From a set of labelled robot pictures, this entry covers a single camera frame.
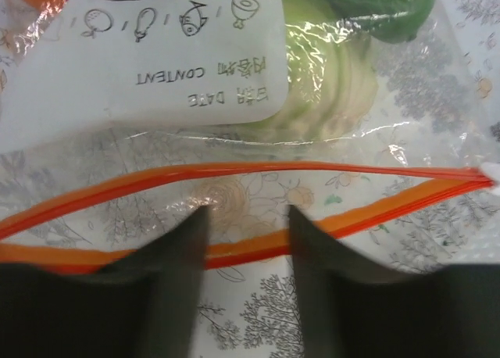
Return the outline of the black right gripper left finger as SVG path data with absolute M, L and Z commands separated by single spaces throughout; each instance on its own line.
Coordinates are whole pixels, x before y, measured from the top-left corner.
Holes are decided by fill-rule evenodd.
M 186 357 L 202 287 L 209 211 L 92 274 L 1 267 L 4 357 Z

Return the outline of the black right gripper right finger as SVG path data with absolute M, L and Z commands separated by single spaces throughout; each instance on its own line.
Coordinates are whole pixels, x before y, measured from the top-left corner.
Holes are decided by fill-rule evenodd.
M 329 236 L 295 206 L 288 226 L 305 356 L 498 356 L 498 265 L 408 273 Z

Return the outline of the clear zip top bag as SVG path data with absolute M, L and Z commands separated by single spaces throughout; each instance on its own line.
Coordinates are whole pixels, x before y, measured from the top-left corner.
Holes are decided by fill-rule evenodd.
M 103 267 L 209 211 L 211 267 L 289 253 L 288 208 L 424 272 L 499 215 L 499 153 L 439 0 L 371 37 L 378 90 L 340 137 L 239 126 L 288 95 L 282 0 L 1 0 L 1 260 Z

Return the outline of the fake green cabbage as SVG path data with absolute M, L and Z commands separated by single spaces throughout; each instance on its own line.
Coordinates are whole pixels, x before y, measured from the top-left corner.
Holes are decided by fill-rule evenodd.
M 263 143 L 342 136 L 372 107 L 377 76 L 371 37 L 352 28 L 327 0 L 282 0 L 289 91 L 278 113 L 242 124 L 240 136 Z

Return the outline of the fake green cucumber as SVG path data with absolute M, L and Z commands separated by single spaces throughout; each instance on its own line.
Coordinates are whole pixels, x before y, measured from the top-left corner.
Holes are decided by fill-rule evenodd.
M 412 41 L 429 17 L 434 0 L 333 0 L 345 18 L 379 41 Z

